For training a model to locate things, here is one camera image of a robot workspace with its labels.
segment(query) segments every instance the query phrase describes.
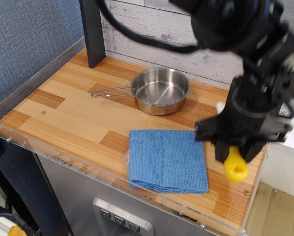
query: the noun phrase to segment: black post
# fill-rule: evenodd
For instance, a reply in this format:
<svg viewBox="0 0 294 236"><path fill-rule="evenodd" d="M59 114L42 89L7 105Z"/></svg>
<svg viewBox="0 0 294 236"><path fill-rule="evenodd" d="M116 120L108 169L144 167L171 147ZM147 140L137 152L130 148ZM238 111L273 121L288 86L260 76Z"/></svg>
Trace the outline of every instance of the black post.
<svg viewBox="0 0 294 236"><path fill-rule="evenodd" d="M105 58L105 48L99 7L95 0L79 0L82 14L88 63L94 68Z"/></svg>

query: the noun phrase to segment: stainless steel pot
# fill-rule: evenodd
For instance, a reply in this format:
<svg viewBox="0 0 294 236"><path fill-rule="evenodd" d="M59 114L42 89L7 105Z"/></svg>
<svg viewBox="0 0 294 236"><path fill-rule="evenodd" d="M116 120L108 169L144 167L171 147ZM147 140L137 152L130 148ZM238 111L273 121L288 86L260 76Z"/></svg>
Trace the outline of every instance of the stainless steel pot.
<svg viewBox="0 0 294 236"><path fill-rule="evenodd" d="M132 93L109 95L111 90L131 88ZM138 107L151 115L164 116L177 112L184 104L191 89L188 78L181 72L168 68L148 69L138 74L131 86L94 91L92 97L121 97L134 95Z"/></svg>

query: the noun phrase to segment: wooden countertop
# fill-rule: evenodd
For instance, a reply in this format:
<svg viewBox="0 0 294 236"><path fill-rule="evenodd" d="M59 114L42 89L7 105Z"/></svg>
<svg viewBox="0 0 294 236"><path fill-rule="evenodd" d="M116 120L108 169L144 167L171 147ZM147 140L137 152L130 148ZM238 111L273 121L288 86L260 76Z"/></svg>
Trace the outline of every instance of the wooden countertop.
<svg viewBox="0 0 294 236"><path fill-rule="evenodd" d="M196 121L216 115L216 103L225 101L228 93L191 81L192 88L182 109L163 117L139 110L132 96L92 98L90 95L94 90L130 85L145 69L112 58L105 58L91 69L84 49L7 114L0 125L8 129L0 128L0 132L25 141L22 145L33 151L44 151L45 156L60 157L105 178L109 178L107 171L115 176L111 181L129 194L146 196L155 206L162 204L173 213L183 211L187 216L183 219L205 223L214 232L236 235L234 229L241 230L247 216L264 150L249 163L248 179L238 184L225 178L222 163L214 159L214 146L204 142L209 185L209 192L204 194L132 190L122 180L128 179L124 157L130 130L193 130ZM245 190L250 192L249 196L244 194Z"/></svg>

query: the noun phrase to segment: blue microfiber cloth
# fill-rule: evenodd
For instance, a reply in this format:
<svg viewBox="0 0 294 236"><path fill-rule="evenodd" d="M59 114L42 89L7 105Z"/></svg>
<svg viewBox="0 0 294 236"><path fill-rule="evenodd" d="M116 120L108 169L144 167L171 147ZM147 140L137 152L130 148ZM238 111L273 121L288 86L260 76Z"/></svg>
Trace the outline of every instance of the blue microfiber cloth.
<svg viewBox="0 0 294 236"><path fill-rule="evenodd" d="M129 155L130 182L161 193L208 191L203 144L194 131L131 130Z"/></svg>

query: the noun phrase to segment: white wood panel wall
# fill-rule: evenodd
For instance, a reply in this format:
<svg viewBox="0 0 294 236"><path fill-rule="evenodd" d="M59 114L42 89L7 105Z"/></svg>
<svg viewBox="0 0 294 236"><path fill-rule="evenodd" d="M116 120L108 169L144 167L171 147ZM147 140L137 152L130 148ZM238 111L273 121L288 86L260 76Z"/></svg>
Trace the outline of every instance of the white wood panel wall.
<svg viewBox="0 0 294 236"><path fill-rule="evenodd" d="M294 30L294 0L283 0L284 20ZM173 44L195 44L190 16L168 0L106 0L120 22L143 35ZM242 60L236 55L212 50L183 55L142 45L126 38L102 17L106 55L134 64L169 67L182 71L189 79L229 89L233 77L242 73Z"/></svg>

